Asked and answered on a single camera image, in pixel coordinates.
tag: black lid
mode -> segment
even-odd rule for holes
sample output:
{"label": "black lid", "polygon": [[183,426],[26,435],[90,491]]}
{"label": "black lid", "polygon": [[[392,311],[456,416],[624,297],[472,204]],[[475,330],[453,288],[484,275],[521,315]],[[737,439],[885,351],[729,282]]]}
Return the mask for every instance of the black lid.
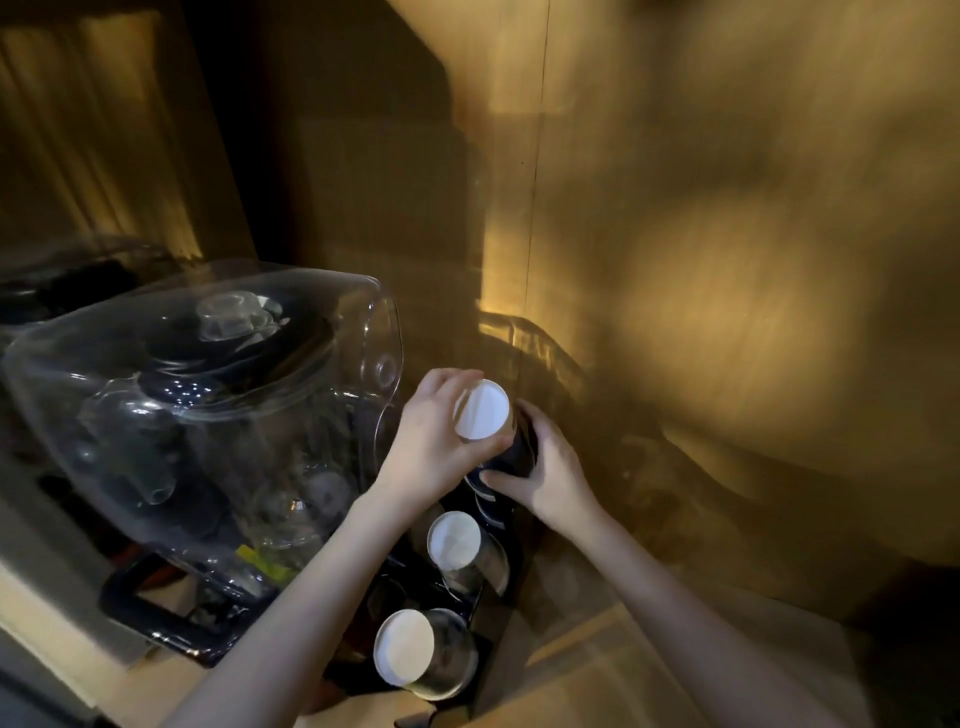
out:
{"label": "black lid", "polygon": [[235,290],[179,301],[143,331],[138,382],[179,414],[218,409],[322,363],[333,326],[291,291]]}

